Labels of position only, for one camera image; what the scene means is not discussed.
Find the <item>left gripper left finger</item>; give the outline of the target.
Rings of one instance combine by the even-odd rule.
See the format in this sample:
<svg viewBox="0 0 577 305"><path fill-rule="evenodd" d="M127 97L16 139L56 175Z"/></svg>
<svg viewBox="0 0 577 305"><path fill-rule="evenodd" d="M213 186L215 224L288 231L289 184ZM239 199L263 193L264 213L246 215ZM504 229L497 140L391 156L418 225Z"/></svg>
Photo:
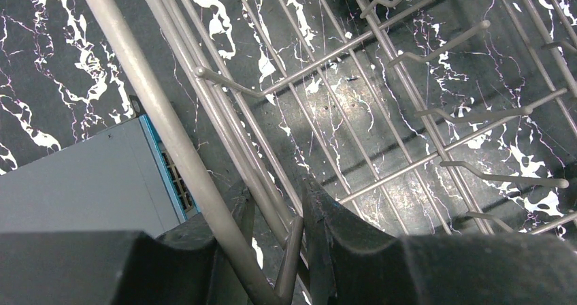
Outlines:
<svg viewBox="0 0 577 305"><path fill-rule="evenodd" d="M1 235L2 304L247 304L202 214L143 231Z"/></svg>

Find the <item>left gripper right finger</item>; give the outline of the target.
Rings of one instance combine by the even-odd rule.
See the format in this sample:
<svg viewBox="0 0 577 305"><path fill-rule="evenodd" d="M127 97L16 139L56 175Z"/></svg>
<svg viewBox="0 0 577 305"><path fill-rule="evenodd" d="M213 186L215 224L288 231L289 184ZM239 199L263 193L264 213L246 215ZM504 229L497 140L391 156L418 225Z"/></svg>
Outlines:
<svg viewBox="0 0 577 305"><path fill-rule="evenodd" d="M549 235L392 236L301 181L313 304L575 304L576 252Z"/></svg>

